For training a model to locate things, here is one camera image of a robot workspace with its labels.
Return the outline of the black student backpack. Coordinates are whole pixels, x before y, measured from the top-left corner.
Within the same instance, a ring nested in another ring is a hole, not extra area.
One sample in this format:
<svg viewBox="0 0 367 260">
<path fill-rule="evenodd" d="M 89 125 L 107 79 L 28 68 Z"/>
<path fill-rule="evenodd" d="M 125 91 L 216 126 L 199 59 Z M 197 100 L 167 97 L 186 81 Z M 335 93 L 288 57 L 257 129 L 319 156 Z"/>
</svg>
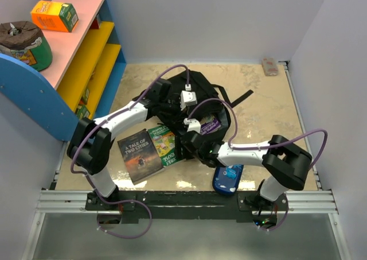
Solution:
<svg viewBox="0 0 367 260">
<path fill-rule="evenodd" d="M 198 109 L 195 109 L 197 104 L 187 107 L 178 116 L 169 117 L 160 113 L 160 102 L 174 96 L 180 96 L 181 91 L 185 89 L 185 84 L 187 83 L 191 85 L 192 91 L 196 93 L 197 103 L 201 104 L 201 106 Z M 224 139 L 232 123 L 229 110 L 218 101 L 220 98 L 219 95 L 222 95 L 223 100 L 231 108 L 234 108 L 252 94 L 253 91 L 248 90 L 235 101 L 231 102 L 224 87 L 210 83 L 201 72 L 189 70 L 183 71 L 168 79 L 158 79 L 150 88 L 141 92 L 142 99 L 140 102 L 148 107 L 148 118 L 157 117 L 163 125 L 173 132 L 175 135 L 175 153 L 182 159 L 185 159 L 182 156 L 182 146 L 180 143 L 180 138 L 187 132 L 187 127 L 184 125 L 185 118 L 193 114 L 193 118 L 200 121 L 210 114 L 215 115 L 221 127 L 217 131 L 203 136 L 214 143 L 219 143 Z"/>
</svg>

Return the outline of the purple colourful book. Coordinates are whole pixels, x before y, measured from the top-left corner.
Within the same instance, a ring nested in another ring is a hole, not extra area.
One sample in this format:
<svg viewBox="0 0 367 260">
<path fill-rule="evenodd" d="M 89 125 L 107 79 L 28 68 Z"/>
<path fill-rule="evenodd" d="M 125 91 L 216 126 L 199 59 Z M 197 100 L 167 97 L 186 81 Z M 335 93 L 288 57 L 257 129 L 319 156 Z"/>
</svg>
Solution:
<svg viewBox="0 0 367 260">
<path fill-rule="evenodd" d="M 200 124 L 201 124 L 200 134 L 202 135 L 213 133 L 221 127 L 219 120 L 213 114 L 210 114 L 202 118 L 200 120 Z"/>
</svg>

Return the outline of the dark tale book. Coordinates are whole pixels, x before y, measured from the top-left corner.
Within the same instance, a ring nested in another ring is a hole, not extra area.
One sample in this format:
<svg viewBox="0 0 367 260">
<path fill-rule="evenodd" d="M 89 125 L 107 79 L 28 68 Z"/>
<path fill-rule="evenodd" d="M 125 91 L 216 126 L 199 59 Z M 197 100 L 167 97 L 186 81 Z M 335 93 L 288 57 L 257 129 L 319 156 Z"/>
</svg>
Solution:
<svg viewBox="0 0 367 260">
<path fill-rule="evenodd" d="M 163 171 L 163 163 L 146 129 L 118 141 L 127 172 L 134 185 Z"/>
</svg>

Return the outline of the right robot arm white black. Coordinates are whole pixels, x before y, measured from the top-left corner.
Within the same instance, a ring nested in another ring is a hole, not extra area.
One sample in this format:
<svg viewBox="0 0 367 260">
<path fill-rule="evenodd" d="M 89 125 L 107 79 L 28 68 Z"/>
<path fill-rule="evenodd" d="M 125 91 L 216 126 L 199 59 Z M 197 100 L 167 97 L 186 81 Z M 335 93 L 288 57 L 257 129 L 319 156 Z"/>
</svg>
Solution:
<svg viewBox="0 0 367 260">
<path fill-rule="evenodd" d="M 245 199 L 246 204 L 263 210 L 270 209 L 289 189 L 302 191 L 312 162 L 310 153 L 281 135 L 260 143 L 230 145 L 190 131 L 181 137 L 181 145 L 208 167 L 264 167 L 271 176 L 260 183 L 255 195 Z"/>
</svg>

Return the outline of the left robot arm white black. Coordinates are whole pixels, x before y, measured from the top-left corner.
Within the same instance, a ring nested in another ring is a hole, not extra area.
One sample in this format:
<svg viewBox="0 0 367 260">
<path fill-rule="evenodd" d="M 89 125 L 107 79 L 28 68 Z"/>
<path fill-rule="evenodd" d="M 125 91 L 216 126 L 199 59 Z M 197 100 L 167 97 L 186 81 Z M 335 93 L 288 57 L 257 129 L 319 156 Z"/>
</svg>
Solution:
<svg viewBox="0 0 367 260">
<path fill-rule="evenodd" d="M 114 209 L 124 203 L 119 198 L 119 188 L 113 182 L 107 164 L 111 146 L 117 135 L 132 126 L 158 115 L 169 99 L 173 88 L 181 92 L 184 84 L 171 79 L 155 79 L 137 97 L 124 107 L 93 120 L 79 120 L 67 148 L 71 159 L 71 173 L 83 175 L 92 187 L 98 202 L 105 209 Z"/>
</svg>

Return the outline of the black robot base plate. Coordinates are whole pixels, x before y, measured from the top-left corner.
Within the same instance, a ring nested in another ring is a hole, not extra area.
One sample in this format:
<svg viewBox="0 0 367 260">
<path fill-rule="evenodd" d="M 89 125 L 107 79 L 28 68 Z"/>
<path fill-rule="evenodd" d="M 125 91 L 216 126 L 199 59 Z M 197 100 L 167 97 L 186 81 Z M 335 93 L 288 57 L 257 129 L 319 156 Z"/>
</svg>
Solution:
<svg viewBox="0 0 367 260">
<path fill-rule="evenodd" d="M 178 220 L 235 220 L 239 223 L 252 223 L 269 219 L 278 222 L 278 215 L 289 210 L 285 195 L 281 195 L 271 206 L 257 209 L 246 204 L 245 199 L 256 191 L 238 191 L 233 196 L 224 196 L 212 191 L 119 191 L 119 198 L 126 203 L 105 205 L 95 196 L 87 194 L 85 209 L 98 213 L 107 219 L 116 215 L 116 220 L 125 224 L 137 224 L 148 219 L 151 211 L 154 219 Z"/>
</svg>

